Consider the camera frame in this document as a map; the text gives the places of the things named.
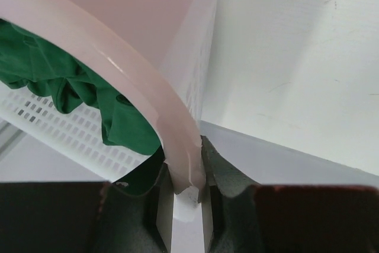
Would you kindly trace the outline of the white plastic basket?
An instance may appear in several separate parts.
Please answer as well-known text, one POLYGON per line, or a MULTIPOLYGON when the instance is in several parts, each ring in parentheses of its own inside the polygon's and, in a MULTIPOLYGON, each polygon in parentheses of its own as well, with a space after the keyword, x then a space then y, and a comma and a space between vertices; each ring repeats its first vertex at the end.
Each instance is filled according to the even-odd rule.
POLYGON ((1 0, 8 20, 79 59, 120 91, 157 132, 192 221, 205 183, 201 110, 217 0, 1 0))

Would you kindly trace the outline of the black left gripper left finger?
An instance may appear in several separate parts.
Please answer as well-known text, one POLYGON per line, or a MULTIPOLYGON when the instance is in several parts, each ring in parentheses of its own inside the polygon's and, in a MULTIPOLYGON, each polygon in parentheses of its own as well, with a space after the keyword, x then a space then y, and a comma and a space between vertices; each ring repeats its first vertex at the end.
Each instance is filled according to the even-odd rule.
POLYGON ((150 158, 111 182, 4 182, 2 252, 169 252, 172 184, 150 158))

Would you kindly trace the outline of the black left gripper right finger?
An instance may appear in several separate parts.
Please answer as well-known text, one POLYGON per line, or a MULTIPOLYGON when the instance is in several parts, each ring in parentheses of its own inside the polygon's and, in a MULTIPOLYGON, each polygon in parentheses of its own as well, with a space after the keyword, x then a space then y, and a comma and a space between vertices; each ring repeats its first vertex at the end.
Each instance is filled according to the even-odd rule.
POLYGON ((263 185, 205 136, 202 216, 206 252, 377 252, 378 189, 263 185))

